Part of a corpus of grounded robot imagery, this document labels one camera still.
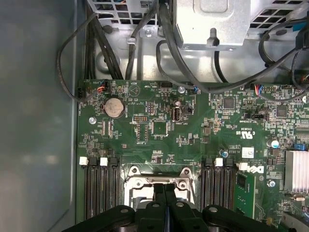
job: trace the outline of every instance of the screw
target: screw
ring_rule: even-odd
[[[211,211],[212,213],[217,213],[217,212],[218,212],[218,209],[215,208],[215,207],[210,207],[210,208],[209,208],[209,211]]]
[[[96,119],[95,117],[90,117],[90,118],[89,118],[89,123],[90,123],[91,125],[96,124],[96,122],[97,122],[97,119]]]
[[[151,34],[152,34],[153,32],[151,31],[151,30],[146,30],[145,31],[145,35],[147,36],[147,37],[151,37]]]
[[[178,87],[178,92],[179,93],[185,93],[185,87],[179,86]]]
[[[272,180],[272,181],[269,182],[268,186],[273,188],[273,187],[276,186],[276,182]]]
[[[176,206],[177,206],[177,207],[184,207],[184,204],[183,204],[182,202],[177,202],[177,203],[176,203]]]

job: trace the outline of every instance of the integrated circuit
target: integrated circuit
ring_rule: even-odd
[[[235,107],[234,98],[224,98],[223,100],[224,109],[234,109],[234,107]]]
[[[286,105],[278,105],[277,106],[277,117],[287,117],[288,116],[288,108]]]

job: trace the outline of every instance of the heatsink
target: heatsink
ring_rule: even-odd
[[[309,152],[287,151],[285,189],[295,193],[309,193]]]

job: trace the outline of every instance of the gray metal panel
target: gray metal panel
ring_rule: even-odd
[[[75,0],[0,1],[2,232],[56,232],[75,223],[73,107],[55,69],[75,13]],[[69,86],[74,55],[71,44],[63,54]]]

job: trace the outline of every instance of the microchip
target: microchip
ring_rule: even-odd
[[[277,117],[287,117],[288,108],[285,105],[277,106]]]
[[[203,142],[204,143],[209,143],[211,141],[211,138],[209,136],[204,136],[203,137]]]
[[[224,98],[223,108],[225,109],[234,109],[234,98]]]
[[[211,134],[211,127],[204,127],[204,134],[210,135]]]
[[[161,88],[172,88],[173,83],[168,82],[168,81],[162,81],[162,82],[160,82],[160,87]]]
[[[114,155],[114,150],[113,149],[108,149],[107,150],[107,155],[109,155],[109,156]]]
[[[185,106],[183,108],[183,113],[187,115],[191,115],[193,113],[193,108],[191,106]]]
[[[237,184],[240,187],[245,188],[246,187],[246,178],[242,175],[238,175],[237,176]]]
[[[280,149],[272,149],[273,156],[280,156]]]
[[[267,165],[272,165],[272,159],[267,159]]]
[[[90,157],[89,158],[89,165],[90,166],[97,166],[98,164],[98,158],[97,157]]]

